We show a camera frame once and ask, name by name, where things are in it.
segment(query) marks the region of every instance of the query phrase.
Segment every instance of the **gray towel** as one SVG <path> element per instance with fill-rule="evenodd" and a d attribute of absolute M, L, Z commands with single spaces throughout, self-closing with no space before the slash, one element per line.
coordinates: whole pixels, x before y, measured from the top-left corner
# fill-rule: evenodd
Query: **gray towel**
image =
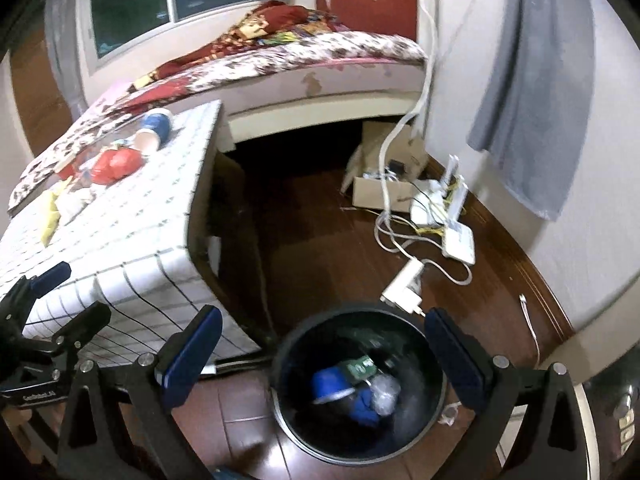
<path fill-rule="evenodd" d="M 556 220 L 586 137 L 594 77 L 590 0 L 507 0 L 494 72 L 467 143 L 506 189 Z"/>

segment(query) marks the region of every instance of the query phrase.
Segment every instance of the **red blanket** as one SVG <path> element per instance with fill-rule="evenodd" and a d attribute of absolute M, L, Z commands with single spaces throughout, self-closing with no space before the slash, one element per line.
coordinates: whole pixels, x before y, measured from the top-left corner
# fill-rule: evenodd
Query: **red blanket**
<path fill-rule="evenodd" d="M 322 10 L 290 6 L 277 0 L 270 0 L 249 12 L 238 24 L 211 43 L 167 61 L 142 76 L 133 83 L 129 91 L 135 92 L 154 81 L 165 79 L 212 59 L 290 43 L 322 32 L 335 32 L 338 27 L 337 18 Z"/>

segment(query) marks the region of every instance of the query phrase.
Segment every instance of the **grid pattern cover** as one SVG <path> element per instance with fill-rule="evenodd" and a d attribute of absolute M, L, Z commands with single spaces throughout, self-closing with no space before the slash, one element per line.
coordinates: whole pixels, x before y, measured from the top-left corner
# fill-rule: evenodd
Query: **grid pattern cover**
<path fill-rule="evenodd" d="M 49 338 L 74 314 L 102 301 L 111 322 L 82 350 L 105 366 L 128 364 L 187 327 L 205 304 L 223 314 L 215 358 L 256 351 L 200 277 L 186 248 L 187 224 L 220 101 L 175 117 L 166 146 L 127 178 L 109 186 L 44 247 L 40 200 L 10 223 L 0 240 L 0 298 L 21 275 L 37 276 L 60 261 L 71 278 L 35 303 L 24 336 Z"/>

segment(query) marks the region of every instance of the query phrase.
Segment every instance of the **trash bin liner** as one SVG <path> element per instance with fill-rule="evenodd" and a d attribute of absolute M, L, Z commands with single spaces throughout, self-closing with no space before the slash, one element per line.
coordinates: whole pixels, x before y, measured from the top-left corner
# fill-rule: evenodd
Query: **trash bin liner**
<path fill-rule="evenodd" d="M 284 339 L 271 369 L 282 430 L 312 456 L 339 465 L 382 462 L 409 449 L 438 418 L 446 392 L 420 326 L 419 318 L 383 303 L 350 303 L 301 323 Z M 376 428 L 341 415 L 332 402 L 312 403 L 313 373 L 364 354 L 401 385 L 395 411 Z"/>

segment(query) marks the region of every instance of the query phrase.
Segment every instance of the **charging cable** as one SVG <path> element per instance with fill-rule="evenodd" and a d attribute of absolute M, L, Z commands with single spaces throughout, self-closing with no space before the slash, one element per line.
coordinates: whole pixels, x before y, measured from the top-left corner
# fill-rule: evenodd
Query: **charging cable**
<path fill-rule="evenodd" d="M 382 199 L 383 199 L 384 211 L 382 211 L 378 216 L 378 218 L 376 219 L 376 223 L 374 227 L 374 236 L 376 238 L 376 242 L 380 247 L 382 247 L 385 251 L 390 253 L 398 253 L 398 252 L 402 253 L 410 261 L 415 260 L 415 258 L 412 257 L 411 254 L 407 252 L 406 248 L 414 242 L 428 242 L 442 250 L 442 246 L 439 243 L 435 242 L 434 240 L 431 240 L 430 238 L 418 236 L 418 235 L 400 235 L 400 234 L 396 234 L 393 231 L 393 228 L 391 226 L 392 221 L 402 222 L 407 225 L 410 225 L 411 227 L 414 228 L 414 230 L 417 229 L 417 227 L 412 225 L 411 222 L 409 222 L 405 218 L 398 215 L 391 214 L 391 200 L 389 197 L 389 190 L 387 185 L 388 179 L 386 177 L 387 172 L 386 172 L 385 159 L 386 159 L 386 152 L 389 146 L 394 141 L 394 139 L 399 135 L 402 128 L 404 128 L 404 126 L 411 119 L 417 116 L 421 111 L 425 110 L 429 103 L 431 81 L 433 79 L 433 69 L 434 69 L 435 59 L 436 59 L 436 48 L 437 48 L 436 46 L 438 44 L 438 31 L 436 29 L 435 20 L 431 15 L 431 13 L 429 12 L 429 10 L 427 9 L 425 1 L 418 0 L 418 3 L 420 5 L 421 11 L 425 14 L 425 16 L 429 21 L 429 25 L 431 29 L 431 51 L 427 58 L 427 67 L 426 67 L 426 74 L 424 77 L 424 84 L 422 86 L 422 92 L 420 94 L 420 97 L 417 103 L 415 104 L 414 108 L 411 111 L 409 111 L 400 119 L 398 124 L 396 124 L 394 129 L 391 130 L 391 133 L 389 133 L 388 136 L 386 136 L 386 139 L 382 142 L 382 145 L 380 146 L 380 153 L 378 155 L 378 174 L 381 177 L 380 182 L 382 184 Z M 389 239 L 391 240 L 393 247 L 388 247 L 387 245 L 382 243 L 382 240 L 380 239 L 380 233 L 389 236 Z M 434 262 L 433 260 L 430 260 L 427 258 L 427 259 L 421 260 L 421 263 L 423 265 L 432 265 L 436 267 L 441 272 L 443 272 L 443 274 L 449 280 L 451 280 L 453 283 L 457 285 L 468 285 L 469 283 L 471 283 L 471 280 L 472 280 L 471 269 L 469 269 L 469 266 L 467 264 L 463 264 L 463 265 L 465 266 L 465 269 L 468 275 L 465 280 L 460 281 L 452 277 L 446 270 L 442 268 L 441 265 Z"/>
<path fill-rule="evenodd" d="M 538 337 L 536 336 L 536 331 L 533 330 L 533 325 L 531 324 L 531 320 L 529 319 L 527 298 L 524 297 L 524 294 L 520 295 L 520 306 L 522 307 L 522 313 L 524 314 L 524 319 L 527 321 L 527 326 L 529 327 L 529 331 L 531 332 L 533 342 L 536 344 L 536 368 L 538 368 L 538 366 L 540 365 L 540 346 L 538 345 Z"/>

